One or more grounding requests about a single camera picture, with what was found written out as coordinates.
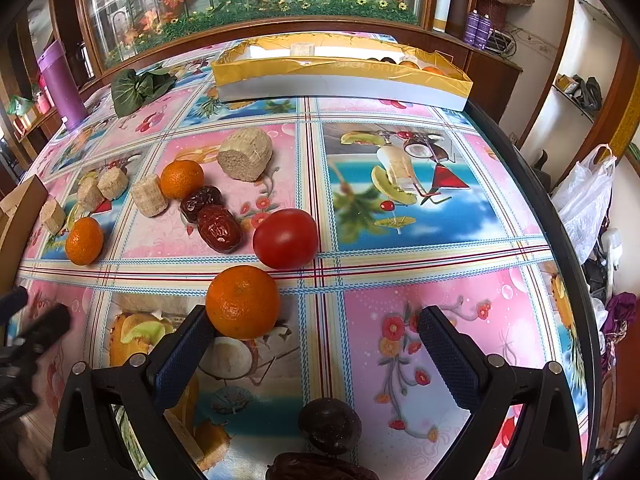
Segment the yellow gift box tray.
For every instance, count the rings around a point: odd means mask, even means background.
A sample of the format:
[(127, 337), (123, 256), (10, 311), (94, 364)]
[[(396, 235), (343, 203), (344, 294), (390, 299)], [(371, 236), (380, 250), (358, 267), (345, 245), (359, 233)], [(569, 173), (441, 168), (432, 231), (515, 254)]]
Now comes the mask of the yellow gift box tray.
[(213, 62), (221, 101), (342, 96), (463, 110), (472, 79), (438, 52), (337, 32), (240, 41)]

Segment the green leafy vegetable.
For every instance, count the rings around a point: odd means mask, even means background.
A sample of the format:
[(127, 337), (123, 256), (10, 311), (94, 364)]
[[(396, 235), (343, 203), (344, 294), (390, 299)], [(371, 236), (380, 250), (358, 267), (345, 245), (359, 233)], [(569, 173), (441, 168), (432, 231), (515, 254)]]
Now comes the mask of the green leafy vegetable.
[(111, 83), (115, 114), (123, 118), (159, 99), (175, 87), (177, 77), (168, 70), (137, 73), (132, 68), (121, 70)]

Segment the white plastic bag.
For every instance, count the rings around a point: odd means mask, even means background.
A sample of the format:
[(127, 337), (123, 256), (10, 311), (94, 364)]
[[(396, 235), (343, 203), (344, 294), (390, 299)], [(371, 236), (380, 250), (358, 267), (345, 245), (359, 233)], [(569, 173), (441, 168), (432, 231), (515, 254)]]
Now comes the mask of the white plastic bag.
[(580, 264), (588, 259), (597, 243), (611, 201), (615, 166), (616, 156), (611, 148), (599, 144), (586, 158), (576, 162), (551, 194)]

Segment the beige cake piece small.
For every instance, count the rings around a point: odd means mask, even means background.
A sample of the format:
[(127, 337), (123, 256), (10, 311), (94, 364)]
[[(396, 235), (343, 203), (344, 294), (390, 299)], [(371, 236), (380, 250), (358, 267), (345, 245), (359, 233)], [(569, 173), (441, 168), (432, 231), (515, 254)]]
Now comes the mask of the beige cake piece small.
[(77, 203), (85, 212), (93, 212), (104, 202), (104, 196), (95, 177), (81, 180), (77, 191)]

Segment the brown cardboard tray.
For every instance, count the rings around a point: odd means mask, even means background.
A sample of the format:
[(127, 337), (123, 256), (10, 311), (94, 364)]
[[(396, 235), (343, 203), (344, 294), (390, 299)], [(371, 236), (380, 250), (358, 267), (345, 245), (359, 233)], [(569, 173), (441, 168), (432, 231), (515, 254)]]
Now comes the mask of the brown cardboard tray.
[(13, 287), (30, 233), (48, 196), (48, 190), (34, 174), (17, 185), (1, 201), (0, 288), (2, 294)]

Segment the orange tangerine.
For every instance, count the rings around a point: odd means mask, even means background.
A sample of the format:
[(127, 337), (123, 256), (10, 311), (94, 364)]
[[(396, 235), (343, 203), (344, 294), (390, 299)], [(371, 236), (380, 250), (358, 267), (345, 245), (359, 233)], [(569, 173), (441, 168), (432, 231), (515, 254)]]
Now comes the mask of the orange tangerine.
[(193, 160), (174, 160), (160, 174), (160, 190), (170, 200), (183, 200), (204, 185), (204, 171)]
[(210, 282), (205, 307), (209, 321), (221, 335), (255, 339), (269, 333), (277, 323), (278, 286), (256, 266), (230, 266)]
[(65, 253), (76, 266), (88, 266), (102, 252), (104, 235), (99, 222), (91, 217), (77, 220), (67, 235)]

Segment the colourful fruit print tablecloth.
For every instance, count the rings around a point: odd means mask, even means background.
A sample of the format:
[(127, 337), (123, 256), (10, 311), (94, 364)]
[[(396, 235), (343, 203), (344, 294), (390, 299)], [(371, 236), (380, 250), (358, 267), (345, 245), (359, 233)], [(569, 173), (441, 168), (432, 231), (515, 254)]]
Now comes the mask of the colourful fruit print tablecloth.
[(427, 306), (504, 364), (560, 363), (573, 405), (552, 412), (587, 440), (590, 393), (549, 234), (480, 125), (320, 90), (222, 102), (219, 52), (168, 58), (175, 87), (127, 116), (96, 92), (32, 164), (64, 222), (30, 234), (18, 324), (58, 302), (72, 316), (25, 418), (38, 474), (76, 362), (151, 351), (233, 283), (250, 300), (169, 417), (209, 479), (261, 479), (310, 451), (316, 399), (356, 414), (346, 460), (427, 478), (470, 416), (419, 337)]

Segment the large beige cake block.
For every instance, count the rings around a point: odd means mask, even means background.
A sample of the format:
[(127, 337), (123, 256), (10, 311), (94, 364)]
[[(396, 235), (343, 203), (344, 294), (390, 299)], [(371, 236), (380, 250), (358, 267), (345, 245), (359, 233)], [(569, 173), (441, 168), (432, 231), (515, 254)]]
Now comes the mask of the large beige cake block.
[(268, 166), (272, 153), (272, 141), (264, 129), (243, 128), (222, 142), (217, 162), (231, 179), (254, 182)]

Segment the red tomato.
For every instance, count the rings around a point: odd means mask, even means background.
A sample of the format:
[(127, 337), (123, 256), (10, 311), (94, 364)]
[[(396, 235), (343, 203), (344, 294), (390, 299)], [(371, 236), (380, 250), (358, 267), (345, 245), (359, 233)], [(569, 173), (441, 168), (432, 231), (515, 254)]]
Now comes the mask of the red tomato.
[(253, 249), (260, 262), (271, 269), (302, 268), (317, 255), (317, 223), (306, 211), (278, 210), (256, 229)]

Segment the dark red jujube date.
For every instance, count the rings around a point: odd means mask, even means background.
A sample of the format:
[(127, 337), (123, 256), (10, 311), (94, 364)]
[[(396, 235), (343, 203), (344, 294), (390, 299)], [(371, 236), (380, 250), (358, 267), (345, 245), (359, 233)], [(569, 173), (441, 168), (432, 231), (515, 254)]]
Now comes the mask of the dark red jujube date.
[(215, 252), (230, 254), (243, 240), (243, 231), (224, 206), (207, 205), (198, 212), (198, 234)]

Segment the purple spray cans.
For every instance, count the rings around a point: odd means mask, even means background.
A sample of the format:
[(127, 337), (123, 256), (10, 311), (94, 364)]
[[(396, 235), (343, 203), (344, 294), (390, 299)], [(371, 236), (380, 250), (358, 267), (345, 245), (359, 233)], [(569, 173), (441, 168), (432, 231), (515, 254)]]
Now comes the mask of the purple spray cans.
[(473, 10), (465, 22), (463, 42), (478, 50), (484, 50), (491, 33), (491, 20), (488, 14)]

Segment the purple thermos bottle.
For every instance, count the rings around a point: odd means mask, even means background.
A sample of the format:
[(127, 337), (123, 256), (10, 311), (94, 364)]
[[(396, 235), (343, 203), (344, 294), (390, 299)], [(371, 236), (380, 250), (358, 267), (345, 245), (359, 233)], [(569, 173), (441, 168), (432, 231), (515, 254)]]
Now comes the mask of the purple thermos bottle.
[(37, 58), (37, 63), (58, 114), (66, 129), (73, 131), (88, 116), (88, 112), (70, 71), (63, 45), (53, 40)]

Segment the dark purple plum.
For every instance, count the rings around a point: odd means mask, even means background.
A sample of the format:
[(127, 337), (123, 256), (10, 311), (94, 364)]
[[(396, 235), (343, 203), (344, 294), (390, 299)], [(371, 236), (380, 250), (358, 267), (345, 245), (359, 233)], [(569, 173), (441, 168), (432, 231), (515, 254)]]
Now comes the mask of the dark purple plum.
[(362, 422), (356, 411), (341, 400), (321, 398), (307, 403), (298, 414), (298, 428), (319, 451), (342, 455), (356, 448)]

